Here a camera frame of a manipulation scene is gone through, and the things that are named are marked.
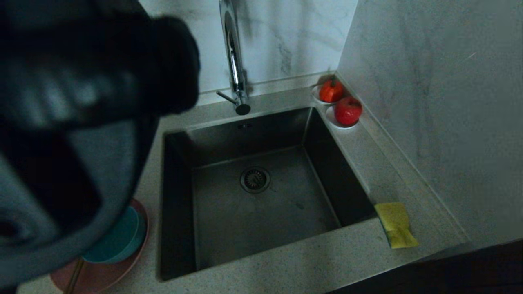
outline drain strainer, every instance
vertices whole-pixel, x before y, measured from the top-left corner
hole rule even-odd
[[[240,183],[245,191],[249,193],[260,193],[269,186],[270,176],[265,169],[259,166],[253,166],[242,173]]]

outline sink basin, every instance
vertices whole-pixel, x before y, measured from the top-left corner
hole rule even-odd
[[[163,280],[374,215],[315,108],[164,136]]]

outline sponge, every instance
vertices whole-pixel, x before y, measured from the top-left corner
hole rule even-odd
[[[379,203],[374,206],[385,228],[392,249],[410,248],[419,245],[409,230],[408,215],[401,202]]]

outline speckled countertop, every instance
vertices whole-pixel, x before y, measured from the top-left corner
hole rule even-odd
[[[208,268],[170,281],[158,278],[162,134],[302,107],[327,106],[309,88],[251,98],[252,112],[237,116],[230,103],[198,106],[161,120],[135,198],[150,216],[150,238],[135,268],[105,293],[325,293],[466,242],[467,236],[379,124],[363,112],[349,130],[329,130],[372,203],[401,201],[420,246],[392,250],[378,218]],[[49,276],[18,293],[60,293]]]

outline teal bowl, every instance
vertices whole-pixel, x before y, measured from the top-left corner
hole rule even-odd
[[[129,206],[114,227],[82,257],[90,263],[118,263],[140,248],[145,233],[145,219]]]

